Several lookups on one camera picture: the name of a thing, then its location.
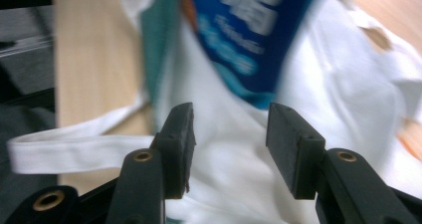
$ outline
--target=wooden surface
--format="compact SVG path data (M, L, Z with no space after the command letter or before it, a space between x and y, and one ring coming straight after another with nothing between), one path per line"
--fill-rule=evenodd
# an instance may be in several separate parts
M130 105L141 84L140 45L118 0L55 4L58 125ZM146 113L137 113L109 133L149 133ZM82 194L115 176L118 169L65 174L60 183L77 186Z
M354 0L422 53L422 0ZM59 126L130 105L141 83L140 44L117 0L55 0ZM111 133L148 133L145 112ZM118 170L62 175L85 193Z

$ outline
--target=white cloth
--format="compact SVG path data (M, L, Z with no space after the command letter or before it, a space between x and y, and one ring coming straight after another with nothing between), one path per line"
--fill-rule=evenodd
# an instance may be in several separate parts
M326 148L362 154L387 184L421 198L421 161L399 144L395 131L418 107L422 62L407 43L387 35L393 50L376 53L338 1L317 0L285 61L276 102L297 110L325 137ZM317 223L315 203L292 198L265 147L268 113L226 89L183 18L173 49L175 57L165 59L156 125L163 125L172 107L193 102L198 145L191 191L182 200L167 201L167 215L188 224ZM120 121L141 104L106 116ZM150 142L139 137L139 146L126 145L122 137L116 147L109 141L113 137L90 141L111 126L97 128L101 123L102 117L66 131L12 139L15 170L63 173L120 166L130 149ZM92 148L110 162L96 160Z

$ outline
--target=white tote bag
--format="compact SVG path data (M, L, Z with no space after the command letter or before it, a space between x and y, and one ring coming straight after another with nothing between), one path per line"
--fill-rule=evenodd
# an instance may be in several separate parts
M161 0L122 1L133 24L138 13L145 19L148 13L143 11L163 7ZM166 201L167 216L201 224L317 223L315 203L293 199L267 151L268 112L256 110L226 89L183 15L166 19L175 26L161 37L161 44L150 41L152 47L161 46L163 55L160 69L154 70L155 86L149 89L155 126L163 125L172 107L193 102L197 141L191 191L181 200ZM359 19L376 24L370 17ZM356 21L339 1L316 0L284 63L275 102L297 110L325 137L326 148L362 154L388 185L422 198L422 163L396 138L401 120L416 118L421 59L387 30L392 49L375 52ZM142 24L140 30L145 32L147 25ZM148 46L145 34L142 39ZM65 173L120 167L127 153L149 146L151 137L101 134L147 100L142 91L131 107L10 140L15 171ZM91 156L92 150L109 158Z

